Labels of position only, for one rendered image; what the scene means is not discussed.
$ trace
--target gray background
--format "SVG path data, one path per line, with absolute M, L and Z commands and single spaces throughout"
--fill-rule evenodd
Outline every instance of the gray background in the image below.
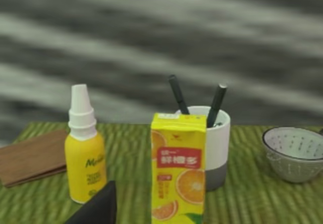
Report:
M 209 105 L 233 124 L 323 125 L 323 0 L 0 0 L 0 145 L 29 121 L 67 121 L 89 86 L 101 122 L 149 123 Z

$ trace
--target white strainer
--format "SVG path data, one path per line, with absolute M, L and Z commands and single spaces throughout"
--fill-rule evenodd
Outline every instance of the white strainer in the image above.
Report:
M 316 132 L 277 127 L 266 131 L 262 140 L 271 166 L 286 181 L 305 182 L 323 169 L 323 136 Z

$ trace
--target yellow juice box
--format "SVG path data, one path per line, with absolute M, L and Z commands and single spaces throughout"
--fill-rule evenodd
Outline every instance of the yellow juice box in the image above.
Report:
M 151 123 L 151 223 L 202 224 L 206 117 L 159 114 Z

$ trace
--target pen holder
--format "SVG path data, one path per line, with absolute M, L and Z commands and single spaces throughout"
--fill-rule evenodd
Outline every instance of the pen holder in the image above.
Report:
M 209 106 L 190 106 L 188 110 L 191 115 L 207 116 Z M 214 127 L 206 129 L 206 191 L 215 190 L 222 186 L 227 175 L 227 161 L 230 140 L 230 116 L 220 110 Z

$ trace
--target black object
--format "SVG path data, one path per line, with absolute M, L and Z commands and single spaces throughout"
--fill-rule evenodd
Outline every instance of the black object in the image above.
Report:
M 86 202 L 65 224 L 116 224 L 117 189 L 110 181 Z
M 185 100 L 183 98 L 183 94 L 182 94 L 182 91 L 181 91 L 181 88 L 180 88 L 180 84 L 178 83 L 178 80 L 177 80 L 176 76 L 175 75 L 170 75 L 168 77 L 168 81 L 169 81 L 169 83 L 171 85 L 171 88 L 173 90 L 176 102 L 177 102 L 177 104 L 179 106 L 179 109 L 180 109 L 181 113 L 184 114 L 184 115 L 189 115 L 190 112 L 188 111 L 187 105 L 185 103 Z
M 213 127 L 214 123 L 216 122 L 226 91 L 227 91 L 226 85 L 222 85 L 222 84 L 218 85 L 216 94 L 214 95 L 213 102 L 211 104 L 211 109 L 208 112 L 208 116 L 206 120 L 207 128 Z

